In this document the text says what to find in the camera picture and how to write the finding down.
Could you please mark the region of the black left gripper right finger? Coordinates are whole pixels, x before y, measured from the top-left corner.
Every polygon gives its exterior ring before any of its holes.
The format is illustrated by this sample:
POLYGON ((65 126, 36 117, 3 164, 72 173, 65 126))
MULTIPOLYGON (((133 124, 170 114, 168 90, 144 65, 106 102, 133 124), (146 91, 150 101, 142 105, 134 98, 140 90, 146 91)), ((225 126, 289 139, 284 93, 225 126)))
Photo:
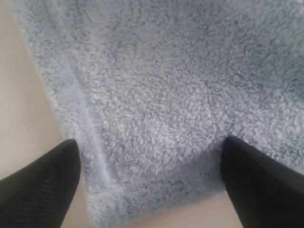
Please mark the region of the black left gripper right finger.
POLYGON ((245 228, 302 228, 304 176, 230 136, 222 146, 220 172, 245 228))

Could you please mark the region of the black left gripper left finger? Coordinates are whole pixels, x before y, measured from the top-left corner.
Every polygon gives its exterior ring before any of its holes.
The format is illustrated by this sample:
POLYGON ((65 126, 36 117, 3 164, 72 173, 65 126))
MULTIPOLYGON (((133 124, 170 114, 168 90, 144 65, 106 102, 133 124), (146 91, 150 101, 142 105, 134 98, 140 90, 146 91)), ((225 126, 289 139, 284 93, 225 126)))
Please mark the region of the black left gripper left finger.
POLYGON ((59 228, 80 180, 79 148, 68 139, 0 181, 2 228, 59 228))

